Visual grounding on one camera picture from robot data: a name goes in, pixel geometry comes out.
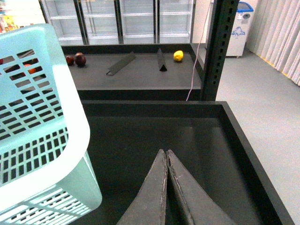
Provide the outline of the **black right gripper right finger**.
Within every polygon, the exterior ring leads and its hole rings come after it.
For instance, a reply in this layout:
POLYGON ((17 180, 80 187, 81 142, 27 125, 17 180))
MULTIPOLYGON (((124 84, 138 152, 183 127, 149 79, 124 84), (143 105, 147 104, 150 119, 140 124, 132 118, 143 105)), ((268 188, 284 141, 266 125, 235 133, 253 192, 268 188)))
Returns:
POLYGON ((235 225, 196 181, 172 150, 166 153, 168 176, 185 225, 235 225))

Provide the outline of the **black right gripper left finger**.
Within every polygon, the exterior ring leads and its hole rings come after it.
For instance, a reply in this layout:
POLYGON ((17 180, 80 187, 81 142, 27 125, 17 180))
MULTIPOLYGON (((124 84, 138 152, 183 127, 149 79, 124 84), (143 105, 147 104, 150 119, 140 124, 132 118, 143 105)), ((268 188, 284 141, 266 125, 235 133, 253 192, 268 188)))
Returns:
POLYGON ((119 225, 164 225, 166 217, 168 166, 166 154, 159 150, 143 184, 119 225))

